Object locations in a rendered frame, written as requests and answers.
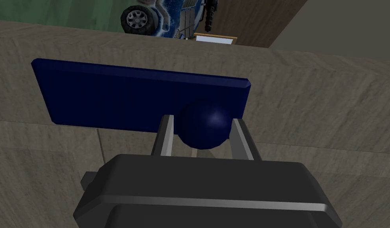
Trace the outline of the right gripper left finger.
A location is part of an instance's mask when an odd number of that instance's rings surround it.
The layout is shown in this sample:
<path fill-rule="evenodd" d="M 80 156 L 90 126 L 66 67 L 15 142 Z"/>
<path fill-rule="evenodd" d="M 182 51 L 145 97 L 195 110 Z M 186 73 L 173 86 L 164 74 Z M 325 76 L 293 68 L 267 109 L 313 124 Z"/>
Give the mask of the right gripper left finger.
<path fill-rule="evenodd" d="M 174 116 L 164 115 L 161 119 L 151 156 L 171 156 L 174 135 Z"/>

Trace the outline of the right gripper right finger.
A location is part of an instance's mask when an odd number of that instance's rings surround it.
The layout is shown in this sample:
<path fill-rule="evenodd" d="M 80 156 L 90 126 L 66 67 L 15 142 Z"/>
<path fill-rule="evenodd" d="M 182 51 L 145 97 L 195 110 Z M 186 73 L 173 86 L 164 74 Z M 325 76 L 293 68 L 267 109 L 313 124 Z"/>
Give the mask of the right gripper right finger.
<path fill-rule="evenodd" d="M 229 134 L 232 158 L 261 161 L 261 156 L 243 119 L 234 118 Z"/>

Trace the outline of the dark blue ball knob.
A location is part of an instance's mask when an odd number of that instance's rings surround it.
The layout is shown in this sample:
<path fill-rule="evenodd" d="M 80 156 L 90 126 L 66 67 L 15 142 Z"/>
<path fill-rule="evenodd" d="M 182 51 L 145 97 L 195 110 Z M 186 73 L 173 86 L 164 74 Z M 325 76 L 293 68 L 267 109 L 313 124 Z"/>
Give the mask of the dark blue ball knob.
<path fill-rule="evenodd" d="M 189 147 L 212 149 L 229 138 L 232 119 L 229 112 L 216 102 L 193 101 L 175 116 L 174 133 Z"/>

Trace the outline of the dark blue drawer front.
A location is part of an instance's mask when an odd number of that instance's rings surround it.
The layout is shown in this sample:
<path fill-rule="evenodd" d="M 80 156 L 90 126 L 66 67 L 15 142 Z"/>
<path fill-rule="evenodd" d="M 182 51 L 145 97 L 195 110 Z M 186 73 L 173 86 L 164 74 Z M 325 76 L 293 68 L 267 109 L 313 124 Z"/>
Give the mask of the dark blue drawer front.
<path fill-rule="evenodd" d="M 246 78 L 37 58 L 31 62 L 51 120 L 59 125 L 155 133 L 163 115 L 210 100 L 243 116 Z"/>

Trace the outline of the white wood-framed picture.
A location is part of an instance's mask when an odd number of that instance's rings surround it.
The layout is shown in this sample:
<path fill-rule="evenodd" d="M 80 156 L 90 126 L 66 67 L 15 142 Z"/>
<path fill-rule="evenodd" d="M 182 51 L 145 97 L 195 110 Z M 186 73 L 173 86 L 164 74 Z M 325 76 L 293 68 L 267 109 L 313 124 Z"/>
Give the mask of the white wood-framed picture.
<path fill-rule="evenodd" d="M 220 44 L 235 44 L 237 41 L 237 37 L 213 34 L 194 33 L 194 37 L 196 41 Z"/>

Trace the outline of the blue toy truck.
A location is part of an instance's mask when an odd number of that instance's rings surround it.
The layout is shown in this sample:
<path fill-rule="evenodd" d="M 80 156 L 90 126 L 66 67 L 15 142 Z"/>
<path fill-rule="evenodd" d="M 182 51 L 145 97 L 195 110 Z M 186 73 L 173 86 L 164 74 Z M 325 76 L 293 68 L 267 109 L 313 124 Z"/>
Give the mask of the blue toy truck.
<path fill-rule="evenodd" d="M 135 0 L 121 16 L 127 34 L 193 39 L 199 22 L 210 32 L 219 0 Z"/>

